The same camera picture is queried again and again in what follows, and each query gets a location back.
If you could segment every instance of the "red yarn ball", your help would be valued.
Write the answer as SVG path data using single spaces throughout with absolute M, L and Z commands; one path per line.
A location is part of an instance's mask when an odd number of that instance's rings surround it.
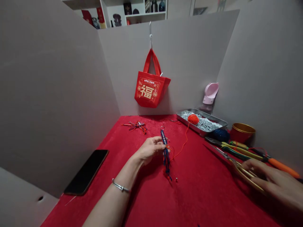
M 199 123 L 199 118 L 195 114 L 191 114 L 188 116 L 187 120 L 192 123 L 193 125 L 196 125 Z

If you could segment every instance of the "gold scissors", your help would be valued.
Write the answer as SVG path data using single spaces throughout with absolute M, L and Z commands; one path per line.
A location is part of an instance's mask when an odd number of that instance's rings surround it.
M 256 190 L 258 190 L 259 192 L 261 192 L 262 194 L 265 195 L 265 191 L 258 186 L 257 184 L 255 184 L 254 182 L 251 181 L 251 178 L 253 177 L 258 177 L 256 174 L 254 174 L 252 171 L 246 171 L 245 169 L 243 169 L 241 163 L 237 162 L 235 159 L 231 158 L 228 154 L 224 153 L 222 150 L 220 150 L 219 148 L 214 147 L 213 145 L 211 145 L 218 153 L 220 153 L 225 159 L 227 159 L 228 161 L 231 162 L 231 164 L 233 164 L 234 169 L 236 170 L 236 172 L 251 186 L 253 186 Z

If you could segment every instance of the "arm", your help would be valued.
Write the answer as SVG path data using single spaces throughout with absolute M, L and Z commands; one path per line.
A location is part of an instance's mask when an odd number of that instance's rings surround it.
M 242 167 L 246 170 L 253 168 L 254 171 L 264 174 L 267 181 L 260 178 L 251 180 L 284 205 L 303 212 L 303 184 L 290 174 L 255 159 L 243 162 Z
M 115 183 L 131 190 L 140 168 L 147 165 L 153 156 L 162 153 L 165 148 L 161 137 L 146 139 L 121 169 L 115 178 Z M 130 193 L 122 192 L 111 184 L 89 214 L 83 227 L 121 226 L 129 197 Z

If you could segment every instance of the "red tote bag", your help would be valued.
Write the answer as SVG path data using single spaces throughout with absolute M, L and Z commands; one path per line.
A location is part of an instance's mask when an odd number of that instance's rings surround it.
M 148 73 L 151 57 L 155 65 L 156 75 Z M 138 73 L 135 100 L 142 107 L 156 108 L 164 97 L 170 79 L 161 77 L 161 68 L 157 56 L 150 49 L 143 72 Z

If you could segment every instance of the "pink plastic object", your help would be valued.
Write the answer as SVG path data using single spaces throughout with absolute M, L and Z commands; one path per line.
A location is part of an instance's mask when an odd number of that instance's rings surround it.
M 218 90 L 219 90 L 219 83 L 209 83 L 205 88 L 203 103 L 213 104 Z

